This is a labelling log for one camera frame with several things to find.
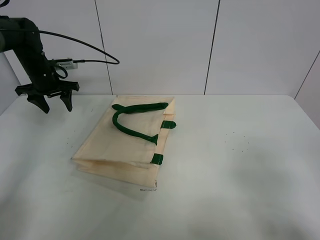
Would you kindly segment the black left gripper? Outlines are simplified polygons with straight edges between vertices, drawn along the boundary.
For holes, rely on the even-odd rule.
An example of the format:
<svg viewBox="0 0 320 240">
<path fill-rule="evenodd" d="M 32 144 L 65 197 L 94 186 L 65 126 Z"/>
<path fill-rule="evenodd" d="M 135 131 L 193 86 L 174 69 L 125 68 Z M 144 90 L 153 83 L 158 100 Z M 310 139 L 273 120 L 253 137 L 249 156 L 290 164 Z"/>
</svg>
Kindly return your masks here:
<svg viewBox="0 0 320 240">
<path fill-rule="evenodd" d="M 28 94 L 27 101 L 48 114 L 50 107 L 44 96 L 61 92 L 60 99 L 66 109 L 72 111 L 72 91 L 80 89 L 77 82 L 60 80 L 55 68 L 43 53 L 18 54 L 17 58 L 31 81 L 16 87 L 15 92 L 19 96 Z"/>
</svg>

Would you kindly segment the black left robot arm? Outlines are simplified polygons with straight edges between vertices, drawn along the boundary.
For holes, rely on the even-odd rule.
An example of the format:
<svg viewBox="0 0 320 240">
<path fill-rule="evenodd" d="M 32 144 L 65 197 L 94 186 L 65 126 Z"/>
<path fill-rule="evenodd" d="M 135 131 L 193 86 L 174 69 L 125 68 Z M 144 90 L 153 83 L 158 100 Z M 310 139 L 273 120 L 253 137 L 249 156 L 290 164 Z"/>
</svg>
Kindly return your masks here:
<svg viewBox="0 0 320 240">
<path fill-rule="evenodd" d="M 55 65 L 43 51 L 40 31 L 27 18 L 0 17 L 0 51 L 13 51 L 31 83 L 15 88 L 18 96 L 27 95 L 27 101 L 46 114 L 50 107 L 45 97 L 59 96 L 69 112 L 72 111 L 72 92 L 80 89 L 77 82 L 65 81 L 68 76 L 56 72 Z"/>
</svg>

